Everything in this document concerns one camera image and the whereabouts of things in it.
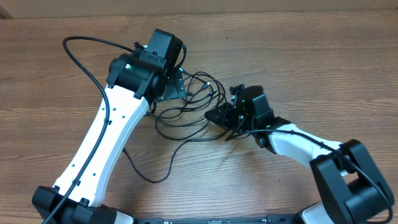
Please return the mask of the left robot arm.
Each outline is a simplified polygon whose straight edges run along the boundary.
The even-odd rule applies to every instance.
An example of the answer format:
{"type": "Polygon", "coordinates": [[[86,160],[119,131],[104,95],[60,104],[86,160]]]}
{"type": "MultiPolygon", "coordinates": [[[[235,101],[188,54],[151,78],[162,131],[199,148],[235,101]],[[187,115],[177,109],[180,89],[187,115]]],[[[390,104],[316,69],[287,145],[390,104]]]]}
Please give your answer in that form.
{"type": "Polygon", "coordinates": [[[135,223],[103,201],[113,169],[133,129],[149,106],[168,100],[167,89],[186,53],[175,35],[156,29],[147,45],[134,44],[109,65],[106,86],[65,49],[102,94],[99,110],[74,158],[51,187],[37,187],[32,204],[44,223],[135,223]]]}

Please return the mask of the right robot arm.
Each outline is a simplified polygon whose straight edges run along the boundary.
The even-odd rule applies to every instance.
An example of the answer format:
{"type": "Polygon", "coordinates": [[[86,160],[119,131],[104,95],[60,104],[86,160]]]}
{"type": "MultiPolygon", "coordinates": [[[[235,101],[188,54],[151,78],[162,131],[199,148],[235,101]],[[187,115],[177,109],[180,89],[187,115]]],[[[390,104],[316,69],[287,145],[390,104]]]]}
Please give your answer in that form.
{"type": "Polygon", "coordinates": [[[363,143],[329,141],[275,116],[261,86],[232,86],[231,101],[206,112],[207,120],[231,131],[227,140],[251,135],[273,154],[289,157],[312,171],[321,200],[277,223],[373,223],[388,212],[394,195],[363,143]]]}

